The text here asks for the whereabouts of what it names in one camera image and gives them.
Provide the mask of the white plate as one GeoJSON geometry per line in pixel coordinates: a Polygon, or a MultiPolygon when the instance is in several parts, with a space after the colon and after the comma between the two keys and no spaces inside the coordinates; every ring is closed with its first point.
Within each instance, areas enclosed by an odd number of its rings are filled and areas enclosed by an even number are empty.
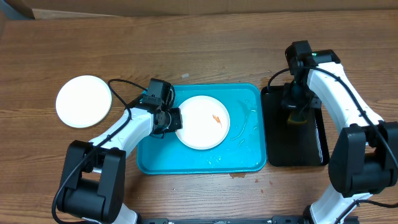
{"type": "Polygon", "coordinates": [[[221,144],[229,133],[230,117],[225,105],[210,96],[193,96],[179,106],[182,128],[178,139],[187,147],[207,150],[221,144]]]}
{"type": "Polygon", "coordinates": [[[107,84],[92,75],[72,78],[58,92],[55,109],[60,120],[73,128],[94,126],[106,117],[112,105],[107,84]]]}

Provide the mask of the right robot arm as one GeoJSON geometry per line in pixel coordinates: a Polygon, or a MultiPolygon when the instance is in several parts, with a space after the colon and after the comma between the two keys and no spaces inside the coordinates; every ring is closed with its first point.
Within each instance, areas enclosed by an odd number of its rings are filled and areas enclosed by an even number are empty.
{"type": "Polygon", "coordinates": [[[397,183],[397,122],[384,121],[366,104],[334,51],[314,52],[301,40],[287,47],[285,57],[294,77],[282,100],[293,111],[289,121],[302,121],[302,112],[317,97],[339,132],[328,164],[330,185],[306,208],[307,221],[343,223],[362,203],[396,208],[370,198],[397,183]]]}

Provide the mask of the yellow green sponge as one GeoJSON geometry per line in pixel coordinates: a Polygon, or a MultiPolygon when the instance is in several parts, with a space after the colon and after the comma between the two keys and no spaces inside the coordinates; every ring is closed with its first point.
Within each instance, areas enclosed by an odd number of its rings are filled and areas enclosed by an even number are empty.
{"type": "Polygon", "coordinates": [[[305,115],[296,111],[292,111],[287,119],[287,123],[291,125],[302,125],[306,122],[307,118],[305,117],[305,115]]]}

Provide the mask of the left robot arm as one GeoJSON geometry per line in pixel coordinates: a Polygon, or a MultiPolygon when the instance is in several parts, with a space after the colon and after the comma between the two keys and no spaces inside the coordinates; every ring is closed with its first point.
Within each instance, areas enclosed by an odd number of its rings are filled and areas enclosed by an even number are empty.
{"type": "Polygon", "coordinates": [[[89,142],[73,141],[66,153],[60,186],[52,202],[57,212],[79,223],[137,223],[139,215],[124,200],[126,158],[148,136],[161,138],[182,127],[176,91],[169,82],[152,78],[149,86],[130,103],[124,114],[102,135],[89,142]]]}

